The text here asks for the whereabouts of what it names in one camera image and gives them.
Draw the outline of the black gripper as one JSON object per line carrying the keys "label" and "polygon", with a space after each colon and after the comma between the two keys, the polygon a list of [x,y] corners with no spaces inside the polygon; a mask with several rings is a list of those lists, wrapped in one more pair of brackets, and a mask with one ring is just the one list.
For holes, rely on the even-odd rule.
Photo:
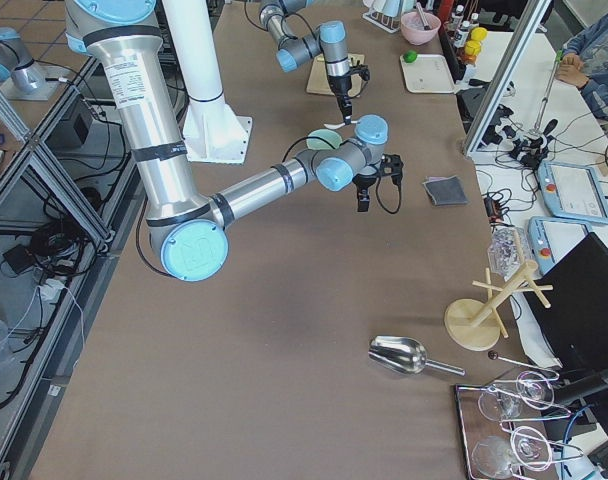
{"label": "black gripper", "polygon": [[[352,76],[358,75],[362,86],[357,94],[351,94]],[[335,96],[341,113],[342,123],[350,124],[352,121],[351,100],[362,93],[363,88],[370,81],[370,71],[367,65],[357,61],[353,64],[350,58],[334,62],[326,62],[326,77],[331,92]]]}
{"label": "black gripper", "polygon": [[357,211],[367,212],[370,207],[369,188],[378,179],[390,177],[393,184],[401,190],[403,179],[403,161],[397,154],[384,154],[376,165],[367,166],[364,173],[358,173],[353,178],[357,188]]}

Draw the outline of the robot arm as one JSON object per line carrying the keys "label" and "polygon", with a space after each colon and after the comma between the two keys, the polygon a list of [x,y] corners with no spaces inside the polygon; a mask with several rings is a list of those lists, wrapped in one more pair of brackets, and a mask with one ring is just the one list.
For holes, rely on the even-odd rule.
{"label": "robot arm", "polygon": [[293,159],[210,196],[194,182],[194,161],[240,163],[252,121],[226,103],[207,6],[202,1],[167,1],[164,11],[179,60],[189,107],[179,122],[158,59],[162,35],[152,1],[69,1],[65,5],[69,47],[97,59],[123,124],[149,208],[150,242],[168,275],[201,281],[214,275],[228,255],[226,228],[235,220],[316,181],[339,191],[360,176],[383,169],[387,122],[377,115],[352,116],[354,75],[341,21],[327,21],[297,37],[287,26],[300,1],[264,1],[259,22],[277,44],[276,57],[292,71],[317,56],[345,124],[353,135],[327,150],[306,149]]}
{"label": "robot arm", "polygon": [[291,72],[322,55],[326,79],[335,96],[343,123],[352,123],[352,78],[358,75],[364,82],[370,80],[368,66],[349,59],[346,30],[340,20],[321,23],[309,34],[298,37],[288,25],[290,16],[312,5],[313,1],[261,1],[258,20],[277,45],[276,59],[284,72]]}

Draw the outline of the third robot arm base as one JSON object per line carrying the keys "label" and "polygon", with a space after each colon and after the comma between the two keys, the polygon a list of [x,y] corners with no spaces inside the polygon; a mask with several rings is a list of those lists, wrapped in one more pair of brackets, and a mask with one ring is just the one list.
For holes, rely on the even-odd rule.
{"label": "third robot arm base", "polygon": [[57,88],[29,52],[20,34],[0,27],[0,90],[11,100],[47,101]]}

